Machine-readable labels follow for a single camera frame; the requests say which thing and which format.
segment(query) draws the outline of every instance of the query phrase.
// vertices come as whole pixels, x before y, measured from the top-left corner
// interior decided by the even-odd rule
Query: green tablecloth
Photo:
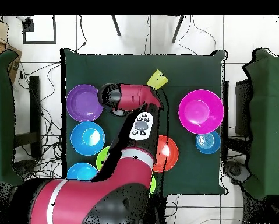
[[[245,68],[253,85],[249,161],[253,176],[243,186],[259,200],[279,195],[279,57],[259,49]]]
[[[196,135],[188,132],[178,118],[178,106],[182,98],[195,89],[207,89],[220,95],[221,61],[224,51],[213,56],[190,55],[80,55],[65,50],[66,93],[79,84],[90,84],[100,88],[105,83],[146,84],[159,69],[169,79],[163,86],[169,101],[169,137],[178,145],[179,159],[173,169],[165,173],[164,195],[170,194],[224,194],[219,186],[219,152],[212,155],[200,153],[195,146]],[[159,90],[164,111],[160,113],[160,135],[166,135],[167,108],[165,98]],[[95,120],[106,136],[105,146],[117,136],[125,118],[111,116],[107,111]],[[96,165],[95,156],[82,156],[70,143],[70,134],[78,124],[68,114],[67,164],[68,169],[77,162]],[[154,173],[160,181],[161,173]]]
[[[8,75],[8,66],[16,57],[17,54],[11,50],[0,53],[0,181],[19,186],[23,181],[12,169],[15,111]]]

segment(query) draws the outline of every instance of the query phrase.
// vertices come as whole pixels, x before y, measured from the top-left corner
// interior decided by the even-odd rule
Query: magenta bowl
[[[204,135],[216,130],[224,116],[221,99],[211,91],[188,93],[179,104],[179,120],[186,130]]]

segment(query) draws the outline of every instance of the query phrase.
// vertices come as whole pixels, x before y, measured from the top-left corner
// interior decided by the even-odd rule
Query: purple plate
[[[88,84],[74,87],[67,96],[67,111],[78,122],[94,121],[102,113],[98,101],[98,89]]]

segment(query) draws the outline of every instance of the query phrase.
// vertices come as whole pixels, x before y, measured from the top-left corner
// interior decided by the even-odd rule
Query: blue plate
[[[71,144],[81,155],[95,155],[105,144],[104,131],[94,122],[81,122],[71,133]]]
[[[201,153],[210,155],[215,153],[220,148],[220,136],[217,132],[212,131],[211,133],[204,135],[197,135],[196,147]]]
[[[77,163],[70,167],[67,172],[68,180],[91,180],[98,173],[98,170],[88,163]]]

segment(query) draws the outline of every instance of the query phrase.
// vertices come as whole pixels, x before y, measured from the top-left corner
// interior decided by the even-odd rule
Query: orange plate
[[[165,172],[172,169],[179,158],[178,147],[171,138],[168,138],[169,156],[163,154],[163,153],[165,153],[164,146],[166,145],[166,141],[167,141],[166,136],[161,136],[161,135],[159,136],[157,154],[156,154],[157,163],[153,167],[153,171],[156,173],[163,172],[163,168],[164,168],[166,159],[167,159],[167,161],[166,161],[166,166],[165,166]]]

